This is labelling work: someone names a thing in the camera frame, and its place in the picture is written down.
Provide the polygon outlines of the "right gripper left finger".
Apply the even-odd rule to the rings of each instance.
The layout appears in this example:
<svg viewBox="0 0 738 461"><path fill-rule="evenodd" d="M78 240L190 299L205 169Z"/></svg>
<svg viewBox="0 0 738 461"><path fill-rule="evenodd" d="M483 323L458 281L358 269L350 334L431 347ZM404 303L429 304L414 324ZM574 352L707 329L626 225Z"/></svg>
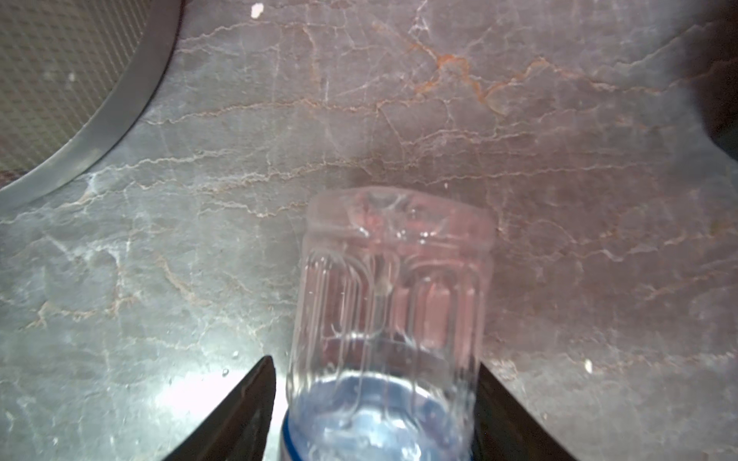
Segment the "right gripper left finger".
<svg viewBox="0 0 738 461"><path fill-rule="evenodd" d="M265 355L165 461L262 461L276 387L273 358Z"/></svg>

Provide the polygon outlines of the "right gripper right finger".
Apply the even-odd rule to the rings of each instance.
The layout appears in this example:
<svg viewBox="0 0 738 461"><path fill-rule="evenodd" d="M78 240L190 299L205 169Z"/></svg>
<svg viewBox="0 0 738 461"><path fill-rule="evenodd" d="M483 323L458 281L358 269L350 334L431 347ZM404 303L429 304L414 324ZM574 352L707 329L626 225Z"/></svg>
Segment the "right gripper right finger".
<svg viewBox="0 0 738 461"><path fill-rule="evenodd" d="M474 416L475 461L575 461L485 365L480 365Z"/></svg>

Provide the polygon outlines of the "blue label bottle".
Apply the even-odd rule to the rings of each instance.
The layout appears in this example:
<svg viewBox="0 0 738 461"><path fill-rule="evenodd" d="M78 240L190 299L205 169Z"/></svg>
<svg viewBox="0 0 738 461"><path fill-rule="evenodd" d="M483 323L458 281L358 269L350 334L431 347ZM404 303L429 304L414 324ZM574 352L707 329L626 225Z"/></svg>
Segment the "blue label bottle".
<svg viewBox="0 0 738 461"><path fill-rule="evenodd" d="M284 460L467 460L495 225L368 186L307 209Z"/></svg>

